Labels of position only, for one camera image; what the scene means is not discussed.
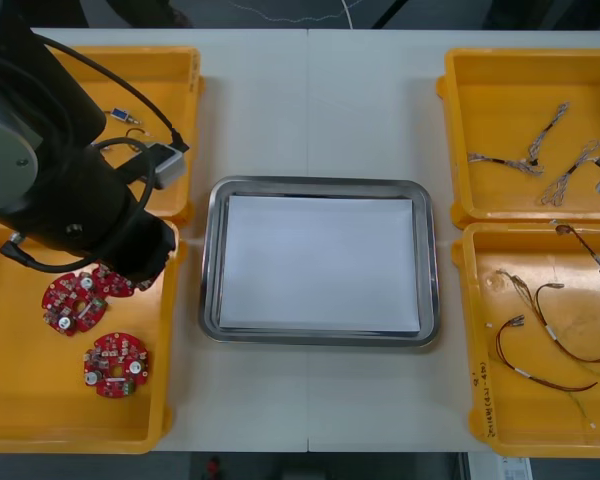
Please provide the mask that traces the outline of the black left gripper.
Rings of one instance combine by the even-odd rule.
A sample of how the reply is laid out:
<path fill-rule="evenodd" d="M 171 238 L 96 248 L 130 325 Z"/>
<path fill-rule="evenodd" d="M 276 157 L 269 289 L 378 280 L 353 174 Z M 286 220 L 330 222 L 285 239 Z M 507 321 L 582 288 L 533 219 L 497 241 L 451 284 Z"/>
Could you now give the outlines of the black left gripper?
<path fill-rule="evenodd" d="M 173 229 L 159 217 L 142 212 L 118 246 L 98 263 L 130 281 L 137 290 L 146 291 L 161 275 L 174 250 Z"/>

